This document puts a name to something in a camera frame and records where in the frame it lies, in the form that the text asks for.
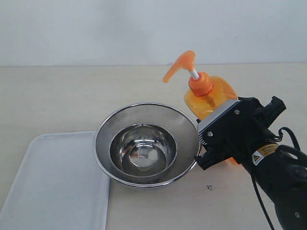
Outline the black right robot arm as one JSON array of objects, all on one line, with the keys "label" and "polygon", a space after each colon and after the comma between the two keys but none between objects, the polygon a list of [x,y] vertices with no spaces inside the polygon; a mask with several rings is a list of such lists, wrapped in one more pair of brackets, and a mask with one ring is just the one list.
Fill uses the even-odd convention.
[{"label": "black right robot arm", "polygon": [[254,97],[230,99],[203,120],[197,131],[206,152],[197,156],[204,170],[233,158],[250,174],[255,191],[262,189],[274,203],[284,230],[307,227],[307,156],[287,127],[278,134],[270,125],[286,109],[272,97],[263,106]]}]

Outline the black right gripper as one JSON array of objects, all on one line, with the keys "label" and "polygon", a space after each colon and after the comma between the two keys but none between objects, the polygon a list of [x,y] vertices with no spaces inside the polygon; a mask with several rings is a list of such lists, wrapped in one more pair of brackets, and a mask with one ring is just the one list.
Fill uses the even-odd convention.
[{"label": "black right gripper", "polygon": [[241,128],[236,128],[222,142],[209,145],[206,144],[206,152],[201,156],[195,156],[196,163],[205,171],[228,158],[234,158],[242,165],[257,165],[262,159],[258,156],[253,159],[252,154],[262,146],[275,144],[277,136],[269,130],[271,124],[286,109],[280,98],[273,96],[271,102],[263,106],[255,97],[237,100],[252,101],[256,107],[252,118]]}]

